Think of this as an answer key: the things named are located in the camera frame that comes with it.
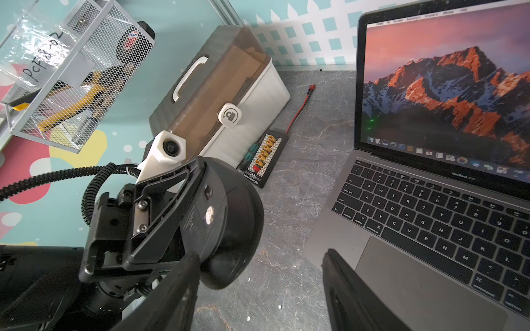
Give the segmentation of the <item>black board yellow connectors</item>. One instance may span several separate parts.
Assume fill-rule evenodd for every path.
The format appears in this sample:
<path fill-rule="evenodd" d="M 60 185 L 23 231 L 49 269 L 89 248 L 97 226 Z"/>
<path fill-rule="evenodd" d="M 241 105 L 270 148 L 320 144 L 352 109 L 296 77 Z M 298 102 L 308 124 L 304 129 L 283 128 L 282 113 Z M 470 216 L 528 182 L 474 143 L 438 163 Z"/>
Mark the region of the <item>black board yellow connectors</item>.
<path fill-rule="evenodd" d="M 258 188 L 265 187 L 287 141 L 288 135 L 283 130 L 267 130 L 255 142 L 259 149 L 249 167 L 241 172 L 244 177 Z"/>

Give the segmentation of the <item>green handled screwdriver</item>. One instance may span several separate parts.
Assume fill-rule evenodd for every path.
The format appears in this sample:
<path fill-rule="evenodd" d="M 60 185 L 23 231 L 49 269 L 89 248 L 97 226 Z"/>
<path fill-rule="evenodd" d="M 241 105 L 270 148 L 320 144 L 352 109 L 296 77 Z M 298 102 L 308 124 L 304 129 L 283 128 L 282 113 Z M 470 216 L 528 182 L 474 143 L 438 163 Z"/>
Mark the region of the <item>green handled screwdriver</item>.
<path fill-rule="evenodd" d="M 253 161 L 253 159 L 255 157 L 255 154 L 258 152 L 258 149 L 259 149 L 259 144 L 258 143 L 254 143 L 247 150 L 247 153 L 245 154 L 243 160 L 240 162 L 240 164 L 237 167 L 237 169 L 240 172 L 244 172 L 249 167 L 249 165 L 251 164 L 251 162 Z"/>

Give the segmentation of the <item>clear labelled plastic bag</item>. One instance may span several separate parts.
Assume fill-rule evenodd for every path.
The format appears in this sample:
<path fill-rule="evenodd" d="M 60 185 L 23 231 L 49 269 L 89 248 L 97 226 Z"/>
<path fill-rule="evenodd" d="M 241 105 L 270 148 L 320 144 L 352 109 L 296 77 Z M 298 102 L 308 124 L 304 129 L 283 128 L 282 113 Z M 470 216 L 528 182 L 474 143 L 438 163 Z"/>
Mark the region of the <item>clear labelled plastic bag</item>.
<path fill-rule="evenodd" d="M 78 41 L 65 26 L 26 13 L 1 44 L 1 74 L 22 88 L 42 88 Z"/>

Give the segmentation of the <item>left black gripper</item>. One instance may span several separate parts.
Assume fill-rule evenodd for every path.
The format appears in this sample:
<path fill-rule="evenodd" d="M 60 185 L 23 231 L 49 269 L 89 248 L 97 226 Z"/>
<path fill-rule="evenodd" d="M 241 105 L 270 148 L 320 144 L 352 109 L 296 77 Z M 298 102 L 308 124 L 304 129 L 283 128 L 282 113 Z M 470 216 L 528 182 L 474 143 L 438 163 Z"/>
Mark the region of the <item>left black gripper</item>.
<path fill-rule="evenodd" d="M 178 229 L 206 172 L 203 159 L 166 170 L 116 198 L 95 204 L 79 279 L 85 284 L 149 279 L 166 274 L 182 258 Z M 138 208 L 145 201 L 147 208 Z"/>

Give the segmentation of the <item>black tape roll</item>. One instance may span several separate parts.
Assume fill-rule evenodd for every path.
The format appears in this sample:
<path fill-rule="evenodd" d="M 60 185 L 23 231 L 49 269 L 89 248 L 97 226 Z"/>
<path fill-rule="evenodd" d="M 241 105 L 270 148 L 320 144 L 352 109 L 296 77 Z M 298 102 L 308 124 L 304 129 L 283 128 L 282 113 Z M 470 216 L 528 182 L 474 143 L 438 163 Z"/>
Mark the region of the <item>black tape roll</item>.
<path fill-rule="evenodd" d="M 153 43 L 135 26 L 131 26 L 118 41 L 115 55 L 122 64 L 133 63 L 138 65 L 145 60 L 152 48 Z"/>

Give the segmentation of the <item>brown lid storage box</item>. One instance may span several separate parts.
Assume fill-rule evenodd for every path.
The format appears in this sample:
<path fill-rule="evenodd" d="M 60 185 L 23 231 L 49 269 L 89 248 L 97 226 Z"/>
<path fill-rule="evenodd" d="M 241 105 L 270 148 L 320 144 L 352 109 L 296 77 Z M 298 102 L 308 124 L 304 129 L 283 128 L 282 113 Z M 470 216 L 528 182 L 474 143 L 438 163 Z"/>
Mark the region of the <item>brown lid storage box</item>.
<path fill-rule="evenodd" d="M 237 167 L 291 99 L 273 59 L 247 27 L 218 26 L 149 117 L 153 135 L 186 142 L 184 160 Z"/>

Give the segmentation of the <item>yellow tool in basket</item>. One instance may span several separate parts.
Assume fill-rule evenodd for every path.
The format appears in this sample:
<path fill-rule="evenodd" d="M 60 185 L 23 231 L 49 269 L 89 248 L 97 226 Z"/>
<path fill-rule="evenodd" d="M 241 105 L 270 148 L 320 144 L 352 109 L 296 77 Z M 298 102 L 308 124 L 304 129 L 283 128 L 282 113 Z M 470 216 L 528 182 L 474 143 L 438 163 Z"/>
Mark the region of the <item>yellow tool in basket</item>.
<path fill-rule="evenodd" d="M 66 84 L 54 88 L 48 98 L 49 108 L 53 113 L 40 121 L 37 128 L 41 132 L 47 132 L 84 110 L 91 110 L 92 116 L 101 120 L 123 90 L 127 78 L 128 73 L 124 65 L 112 66 L 103 71 L 95 70 L 89 73 L 81 83 L 81 92 L 75 92 Z"/>

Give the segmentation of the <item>grey laptop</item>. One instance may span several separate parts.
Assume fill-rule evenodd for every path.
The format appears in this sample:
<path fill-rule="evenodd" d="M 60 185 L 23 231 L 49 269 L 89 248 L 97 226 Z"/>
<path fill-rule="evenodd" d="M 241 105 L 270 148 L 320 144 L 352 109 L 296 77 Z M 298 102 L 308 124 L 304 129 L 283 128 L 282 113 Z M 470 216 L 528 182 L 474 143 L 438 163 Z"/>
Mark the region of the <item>grey laptop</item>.
<path fill-rule="evenodd" d="M 529 2 L 358 22 L 353 150 L 304 245 L 408 330 L 529 329 Z"/>

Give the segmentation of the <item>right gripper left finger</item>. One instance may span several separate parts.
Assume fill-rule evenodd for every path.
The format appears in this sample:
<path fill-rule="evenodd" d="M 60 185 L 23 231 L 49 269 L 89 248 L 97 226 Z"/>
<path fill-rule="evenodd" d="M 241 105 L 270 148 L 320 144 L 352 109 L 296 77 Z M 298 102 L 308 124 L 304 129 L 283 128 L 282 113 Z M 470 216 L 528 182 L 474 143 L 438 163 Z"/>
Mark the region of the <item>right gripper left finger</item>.
<path fill-rule="evenodd" d="M 200 282 L 200 258 L 189 252 L 160 285 L 113 330 L 190 330 Z"/>

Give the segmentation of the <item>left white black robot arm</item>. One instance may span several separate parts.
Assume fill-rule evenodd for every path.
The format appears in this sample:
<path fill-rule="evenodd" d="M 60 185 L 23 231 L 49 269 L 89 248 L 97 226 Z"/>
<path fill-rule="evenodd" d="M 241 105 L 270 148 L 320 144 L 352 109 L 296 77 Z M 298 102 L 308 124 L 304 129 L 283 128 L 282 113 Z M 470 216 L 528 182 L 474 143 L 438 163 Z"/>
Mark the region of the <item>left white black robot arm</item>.
<path fill-rule="evenodd" d="M 87 288 L 76 274 L 81 248 L 1 247 L 2 330 L 190 330 L 199 284 L 198 259 L 186 255 L 155 290 L 142 284 L 145 306 L 121 317 L 125 301 Z"/>

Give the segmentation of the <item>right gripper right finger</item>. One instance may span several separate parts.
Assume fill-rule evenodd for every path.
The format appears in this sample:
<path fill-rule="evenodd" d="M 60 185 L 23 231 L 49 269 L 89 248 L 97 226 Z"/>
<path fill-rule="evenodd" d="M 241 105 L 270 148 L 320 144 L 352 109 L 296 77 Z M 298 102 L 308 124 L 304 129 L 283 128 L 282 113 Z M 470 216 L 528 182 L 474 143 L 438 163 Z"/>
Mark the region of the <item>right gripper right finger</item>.
<path fill-rule="evenodd" d="M 408 330 L 334 249 L 322 262 L 332 330 Z"/>

